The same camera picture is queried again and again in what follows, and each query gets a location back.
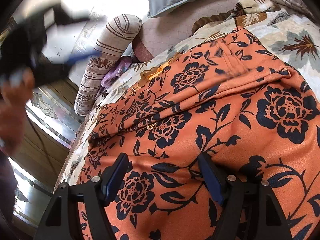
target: human hand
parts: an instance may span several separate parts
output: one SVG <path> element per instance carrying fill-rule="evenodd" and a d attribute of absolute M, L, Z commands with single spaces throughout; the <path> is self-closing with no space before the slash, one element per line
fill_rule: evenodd
<path fill-rule="evenodd" d="M 23 72 L 20 84 L 1 84 L 0 149 L 8 156 L 13 155 L 22 143 L 26 122 L 25 103 L 33 97 L 34 85 L 35 79 L 29 68 Z"/>

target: purple cloth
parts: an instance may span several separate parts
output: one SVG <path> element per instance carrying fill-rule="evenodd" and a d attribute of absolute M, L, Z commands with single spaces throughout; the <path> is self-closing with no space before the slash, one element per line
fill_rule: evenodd
<path fill-rule="evenodd" d="M 109 88 L 113 82 L 120 77 L 124 72 L 126 72 L 132 64 L 132 59 L 130 56 L 123 56 L 114 64 L 114 66 L 109 70 L 109 72 L 104 76 L 101 81 L 101 86 L 103 88 Z"/>

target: white wall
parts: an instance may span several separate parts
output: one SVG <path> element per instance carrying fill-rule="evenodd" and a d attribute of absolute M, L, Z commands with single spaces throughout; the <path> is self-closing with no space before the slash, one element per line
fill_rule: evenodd
<path fill-rule="evenodd" d="M 80 12 L 90 12 L 94 6 L 101 6 L 105 21 L 113 19 L 120 14 L 133 14 L 140 17 L 143 22 L 147 20 L 149 10 L 148 0 L 61 0 L 70 10 L 72 15 Z M 52 0 L 24 0 L 13 14 L 14 19 L 20 22 L 39 6 L 45 6 Z M 52 61 L 62 61 L 69 57 L 85 23 L 67 27 L 52 27 L 47 32 L 48 43 L 43 49 L 43 54 Z M 78 86 L 80 85 L 87 61 L 79 62 L 71 71 L 69 78 Z"/>

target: striped pillow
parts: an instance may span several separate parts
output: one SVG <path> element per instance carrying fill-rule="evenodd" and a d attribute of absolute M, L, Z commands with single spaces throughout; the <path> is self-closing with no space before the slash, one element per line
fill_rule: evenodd
<path fill-rule="evenodd" d="M 140 31 L 141 25 L 141 19 L 130 14 L 115 17 L 106 25 L 94 46 L 95 50 L 101 52 L 101 56 L 90 58 L 81 80 L 75 101 L 78 115 L 87 115 L 91 111 L 101 80 L 122 56 Z"/>

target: glass pane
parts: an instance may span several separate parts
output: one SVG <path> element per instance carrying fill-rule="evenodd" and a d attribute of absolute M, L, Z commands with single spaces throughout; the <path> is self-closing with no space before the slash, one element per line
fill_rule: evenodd
<path fill-rule="evenodd" d="M 70 149 L 84 118 L 46 86 L 34 89 L 33 95 L 26 103 L 28 116 L 42 130 Z"/>
<path fill-rule="evenodd" d="M 11 158 L 9 161 L 18 182 L 13 214 L 29 225 L 37 227 L 52 197 L 52 190 L 27 173 Z"/>

